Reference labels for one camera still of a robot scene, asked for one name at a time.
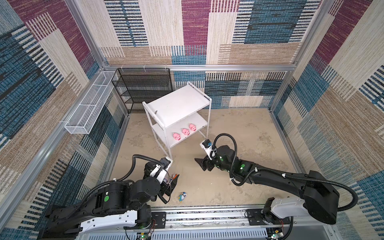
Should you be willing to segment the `pink rubber pig toy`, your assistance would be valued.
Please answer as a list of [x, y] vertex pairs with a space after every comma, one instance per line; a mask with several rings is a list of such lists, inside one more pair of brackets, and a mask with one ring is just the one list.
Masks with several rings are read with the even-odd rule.
[[190, 135], [190, 131], [189, 131], [188, 129], [185, 129], [185, 128], [182, 129], [182, 133], [183, 133], [185, 136], [189, 136], [189, 135]]
[[172, 134], [173, 138], [176, 140], [176, 141], [180, 141], [181, 140], [181, 135], [179, 133], [173, 133]]
[[193, 132], [195, 132], [197, 130], [197, 128], [196, 128], [196, 126], [194, 124], [189, 124], [189, 128]]

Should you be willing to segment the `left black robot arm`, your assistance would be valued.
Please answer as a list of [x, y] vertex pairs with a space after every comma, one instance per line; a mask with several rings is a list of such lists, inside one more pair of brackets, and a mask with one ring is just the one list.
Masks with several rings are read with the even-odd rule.
[[147, 229], [152, 234], [161, 221], [153, 217], [148, 202], [160, 199], [168, 203], [164, 195], [170, 196], [177, 184], [169, 174], [172, 163], [169, 157], [156, 160], [133, 155], [132, 166], [123, 177], [98, 184], [77, 204], [49, 206], [48, 222], [38, 239], [74, 240], [80, 233], [112, 226]]

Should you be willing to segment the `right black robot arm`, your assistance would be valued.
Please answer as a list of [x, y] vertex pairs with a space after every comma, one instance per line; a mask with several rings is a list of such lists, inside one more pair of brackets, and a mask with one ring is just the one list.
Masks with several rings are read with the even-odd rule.
[[[225, 136], [234, 142], [233, 149], [227, 145], [217, 147], [218, 139]], [[219, 134], [213, 142], [206, 139], [200, 146], [207, 155], [195, 161], [203, 171], [214, 168], [225, 171], [238, 187], [244, 184], [264, 185], [294, 195], [294, 198], [269, 198], [266, 201], [262, 215], [267, 223], [287, 217], [310, 216], [324, 224], [334, 225], [339, 212], [349, 210], [358, 203], [359, 197], [352, 188], [326, 180], [319, 172], [289, 173], [239, 159], [238, 146], [229, 134]]]

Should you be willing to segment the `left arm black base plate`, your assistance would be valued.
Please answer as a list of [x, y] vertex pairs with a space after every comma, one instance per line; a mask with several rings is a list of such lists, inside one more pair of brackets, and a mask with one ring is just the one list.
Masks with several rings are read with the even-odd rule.
[[139, 220], [143, 221], [138, 223], [138, 220], [134, 221], [132, 227], [124, 227], [124, 230], [139, 230], [139, 229], [164, 229], [166, 227], [167, 213], [166, 212], [154, 212], [151, 213], [151, 217], [147, 214], [139, 214]]

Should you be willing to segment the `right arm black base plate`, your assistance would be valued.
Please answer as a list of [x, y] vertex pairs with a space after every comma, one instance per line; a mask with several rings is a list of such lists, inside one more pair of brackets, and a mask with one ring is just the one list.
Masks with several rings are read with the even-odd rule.
[[289, 225], [290, 217], [279, 219], [272, 214], [264, 214], [263, 209], [248, 209], [244, 213], [245, 218], [249, 221], [250, 226], [264, 225]]

